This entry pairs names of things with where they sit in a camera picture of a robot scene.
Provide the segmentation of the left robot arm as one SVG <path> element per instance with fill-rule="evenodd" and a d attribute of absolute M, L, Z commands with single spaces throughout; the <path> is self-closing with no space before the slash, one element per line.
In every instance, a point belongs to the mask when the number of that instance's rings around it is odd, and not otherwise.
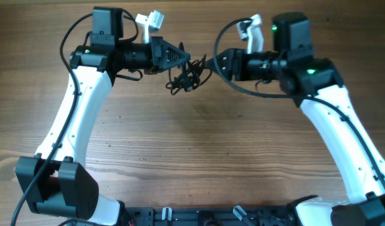
<path fill-rule="evenodd" d="M 70 225 L 134 225 L 123 202 L 101 195 L 85 169 L 89 138 L 122 70 L 138 81 L 183 65 L 190 55 L 155 35 L 164 20 L 159 11 L 133 16 L 121 8 L 96 7 L 89 17 L 92 30 L 62 60 L 69 78 L 53 125 L 32 157 L 18 159 L 19 206 L 63 217 Z"/>

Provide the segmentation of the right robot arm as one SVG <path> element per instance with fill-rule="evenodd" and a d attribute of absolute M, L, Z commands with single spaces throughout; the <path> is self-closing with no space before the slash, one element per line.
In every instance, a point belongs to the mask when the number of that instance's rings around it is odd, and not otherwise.
<path fill-rule="evenodd" d="M 238 82 L 280 84 L 317 129 L 347 192 L 347 201 L 309 195 L 285 207 L 264 207 L 258 222 L 269 225 L 385 225 L 385 160 L 360 122 L 335 65 L 315 58 L 309 19 L 301 12 L 272 19 L 273 50 L 264 51 L 259 15 L 233 21 L 246 49 L 214 51 L 209 68 L 232 88 Z"/>

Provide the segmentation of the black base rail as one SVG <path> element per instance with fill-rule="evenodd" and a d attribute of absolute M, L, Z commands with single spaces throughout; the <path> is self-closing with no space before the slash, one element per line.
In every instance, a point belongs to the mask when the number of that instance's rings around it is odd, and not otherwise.
<path fill-rule="evenodd" d="M 122 210 L 118 225 L 125 226 L 205 226 L 205 225 L 295 225 L 286 206 L 259 208 L 148 208 Z"/>

